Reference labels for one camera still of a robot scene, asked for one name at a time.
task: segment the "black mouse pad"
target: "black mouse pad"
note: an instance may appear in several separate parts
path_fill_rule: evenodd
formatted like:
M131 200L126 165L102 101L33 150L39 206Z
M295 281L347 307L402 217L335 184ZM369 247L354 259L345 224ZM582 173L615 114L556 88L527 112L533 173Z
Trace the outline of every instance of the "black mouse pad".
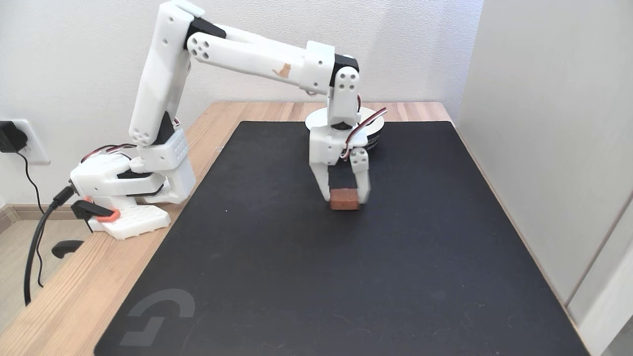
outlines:
M587 355L449 122L386 123L352 212L308 136L238 126L96 355Z

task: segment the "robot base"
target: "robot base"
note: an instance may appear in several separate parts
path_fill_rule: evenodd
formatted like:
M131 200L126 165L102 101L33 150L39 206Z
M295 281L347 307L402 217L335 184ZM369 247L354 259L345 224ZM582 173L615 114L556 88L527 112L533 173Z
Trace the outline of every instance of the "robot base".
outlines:
M105 231L117 240L124 240L167 227L172 222L166 211L154 205L132 205L119 211L121 216L113 222L99 222L93 217L88 224L93 231Z

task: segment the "power adapter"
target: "power adapter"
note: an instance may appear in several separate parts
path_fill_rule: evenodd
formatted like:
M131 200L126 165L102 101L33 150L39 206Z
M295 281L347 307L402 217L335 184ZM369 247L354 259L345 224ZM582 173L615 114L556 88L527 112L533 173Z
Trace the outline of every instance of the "power adapter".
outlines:
M0 121L0 152L19 152L27 146L27 140L27 135L13 121Z

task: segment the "orange clamp part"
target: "orange clamp part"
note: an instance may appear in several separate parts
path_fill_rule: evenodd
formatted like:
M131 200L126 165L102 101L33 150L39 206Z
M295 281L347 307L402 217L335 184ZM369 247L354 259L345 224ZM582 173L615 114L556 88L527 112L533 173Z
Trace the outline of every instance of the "orange clamp part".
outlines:
M119 209L114 209L114 212L110 216L97 216L95 218L98 222L113 222L119 217L121 217L121 212Z

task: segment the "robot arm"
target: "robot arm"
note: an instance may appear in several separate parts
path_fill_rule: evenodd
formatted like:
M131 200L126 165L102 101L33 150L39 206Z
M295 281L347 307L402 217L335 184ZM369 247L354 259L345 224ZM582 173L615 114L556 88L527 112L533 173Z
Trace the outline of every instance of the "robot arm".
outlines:
M168 138L161 135L161 123L166 116L173 121L176 115L191 67L190 57L323 95L330 95L334 77L342 67L358 71L356 60L335 54L332 46L309 41L306 49L302 49L232 27L213 25L200 18L202 14L202 9L181 0L160 6L128 132L135 144L162 144ZM353 126L358 123L358 89L350 87L347 92L351 99L337 101L348 102L350 110L340 109L348 112L339 112L334 117L340 119L332 119Z
M191 57L326 95L328 122L311 130L310 167L329 201L327 166L335 165L343 150L351 156L365 155L362 161L352 160L352 169L358 202L366 202L368 160L362 147L367 136L363 130L351 134L360 122L356 60L335 54L334 47L318 42L309 41L303 49L213 25L201 18L203 14L202 9L184 0L160 6L128 131L139 156L129 160L121 155L96 155L71 173L80 196L120 210L123 221L116 226L91 219L91 227L127 238L166 226L170 222L166 212L151 205L137 207L136 200L181 203L193 190L196 179L187 156L187 140L184 131L174 127Z

